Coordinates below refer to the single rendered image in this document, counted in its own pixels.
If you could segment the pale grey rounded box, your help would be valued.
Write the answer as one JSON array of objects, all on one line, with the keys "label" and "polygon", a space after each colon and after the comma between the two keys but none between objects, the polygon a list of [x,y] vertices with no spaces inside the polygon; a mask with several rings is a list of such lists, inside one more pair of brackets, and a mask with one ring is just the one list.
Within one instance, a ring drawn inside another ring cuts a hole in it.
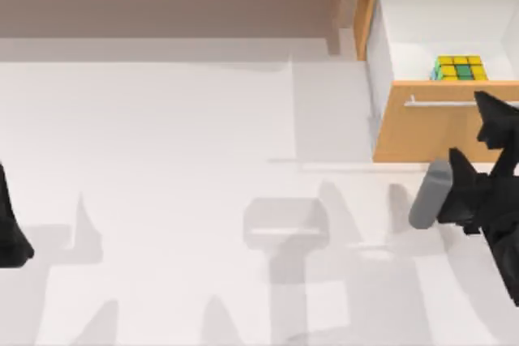
[{"label": "pale grey rounded box", "polygon": [[446,160],[434,160],[427,168],[409,213],[410,225],[428,229],[438,218],[453,186],[453,171]]}]

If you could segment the white drawer inside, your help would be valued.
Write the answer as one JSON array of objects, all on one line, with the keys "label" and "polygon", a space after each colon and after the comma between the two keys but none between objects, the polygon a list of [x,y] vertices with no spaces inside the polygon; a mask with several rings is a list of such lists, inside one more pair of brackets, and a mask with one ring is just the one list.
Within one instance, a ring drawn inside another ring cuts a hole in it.
[{"label": "white drawer inside", "polygon": [[429,80],[440,55],[478,55],[488,80],[519,80],[519,0],[375,0],[367,40],[372,151],[390,84]]}]

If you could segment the pale wooden drawer front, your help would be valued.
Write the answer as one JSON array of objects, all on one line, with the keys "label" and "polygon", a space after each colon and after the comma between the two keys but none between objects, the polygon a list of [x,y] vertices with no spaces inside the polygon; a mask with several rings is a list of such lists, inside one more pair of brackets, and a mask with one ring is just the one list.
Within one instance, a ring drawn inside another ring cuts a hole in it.
[{"label": "pale wooden drawer front", "polygon": [[477,141],[482,125],[478,108],[410,108],[417,100],[474,100],[485,91],[519,105],[519,80],[508,81],[413,81],[390,84],[387,102],[372,155],[377,163],[425,163],[446,157],[451,147],[460,148],[472,162],[494,162],[499,153]]}]

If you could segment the yellow and green puzzle cube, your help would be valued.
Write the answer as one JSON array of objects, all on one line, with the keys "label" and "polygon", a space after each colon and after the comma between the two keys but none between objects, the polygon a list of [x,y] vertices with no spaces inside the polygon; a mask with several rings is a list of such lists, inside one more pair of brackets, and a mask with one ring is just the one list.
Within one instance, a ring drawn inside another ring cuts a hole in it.
[{"label": "yellow and green puzzle cube", "polygon": [[483,61],[478,55],[440,55],[435,59],[429,80],[488,80]]}]

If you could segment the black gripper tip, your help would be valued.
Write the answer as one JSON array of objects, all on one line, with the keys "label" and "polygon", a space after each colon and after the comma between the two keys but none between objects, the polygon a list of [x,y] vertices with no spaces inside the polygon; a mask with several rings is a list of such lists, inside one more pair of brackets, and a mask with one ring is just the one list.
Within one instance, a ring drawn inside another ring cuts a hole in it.
[{"label": "black gripper tip", "polygon": [[5,169],[0,163],[0,269],[20,268],[34,255],[32,244],[15,218]]}]

